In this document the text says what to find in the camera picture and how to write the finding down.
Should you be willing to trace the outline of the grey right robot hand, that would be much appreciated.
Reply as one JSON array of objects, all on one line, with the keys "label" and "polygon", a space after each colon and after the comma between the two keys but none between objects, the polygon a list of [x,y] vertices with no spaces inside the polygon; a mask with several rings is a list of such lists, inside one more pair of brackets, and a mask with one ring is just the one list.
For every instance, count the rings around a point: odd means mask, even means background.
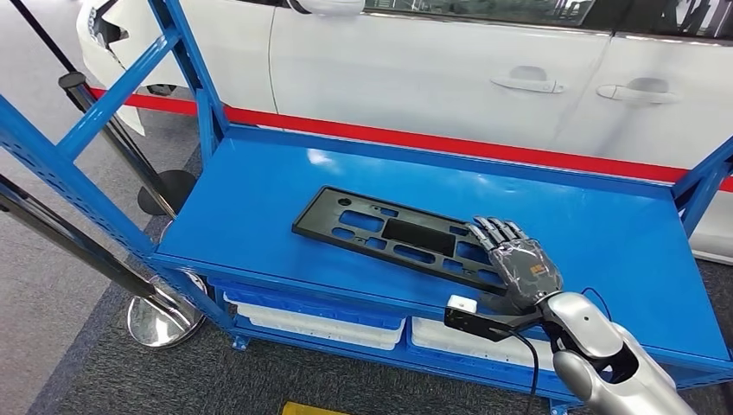
[{"label": "grey right robot hand", "polygon": [[514,310],[532,310],[563,290],[563,278],[556,265],[539,242],[515,222],[477,215],[465,227],[507,287],[505,298]]}]

